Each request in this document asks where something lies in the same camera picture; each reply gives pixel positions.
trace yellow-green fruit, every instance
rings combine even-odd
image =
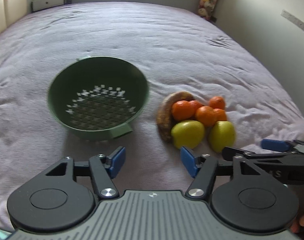
[[[220,153],[224,147],[233,146],[235,137],[235,129],[231,122],[218,121],[212,127],[208,141],[212,150]]]
[[[195,148],[203,140],[204,135],[204,125],[193,120],[179,122],[171,130],[173,144],[178,149],[182,146]]]

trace tangerine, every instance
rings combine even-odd
[[[215,108],[213,111],[216,113],[216,121],[227,121],[227,115],[223,109]]]
[[[225,101],[223,97],[213,97],[209,101],[209,106],[212,108],[225,109]]]
[[[197,100],[192,100],[192,101],[189,101],[190,104],[193,106],[194,108],[194,112],[196,112],[197,109],[199,109],[201,106],[203,106],[199,101]]]
[[[172,116],[177,122],[191,118],[194,112],[194,107],[185,100],[177,101],[172,105]]]
[[[195,118],[205,127],[211,127],[216,123],[217,114],[210,106],[201,106],[196,110]]]

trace bedspread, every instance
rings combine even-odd
[[[121,58],[147,77],[150,99],[131,134],[88,142],[50,115],[50,82],[87,55]],[[121,192],[186,190],[192,179],[179,150],[161,141],[155,123],[160,102],[178,90],[203,103],[223,96],[237,132],[235,147],[262,153],[262,138],[304,140],[304,118],[279,82],[244,48],[191,12],[83,3],[33,13],[13,24],[0,35],[0,227],[12,229],[6,208],[10,193],[65,156],[88,160],[125,146],[127,161],[114,180]],[[205,152],[214,154],[206,140],[195,149]]]

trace silver bolt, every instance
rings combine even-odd
[[[101,190],[101,194],[105,197],[112,197],[116,194],[116,190],[114,190],[112,188],[105,188],[105,189]]]
[[[201,197],[204,194],[204,191],[200,188],[193,188],[189,190],[188,194],[192,197]]]

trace ribbed gray panel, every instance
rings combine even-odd
[[[102,201],[93,216],[70,231],[32,235],[17,231],[10,240],[295,240],[289,231],[250,236],[225,227],[201,201],[180,191],[132,191]]]

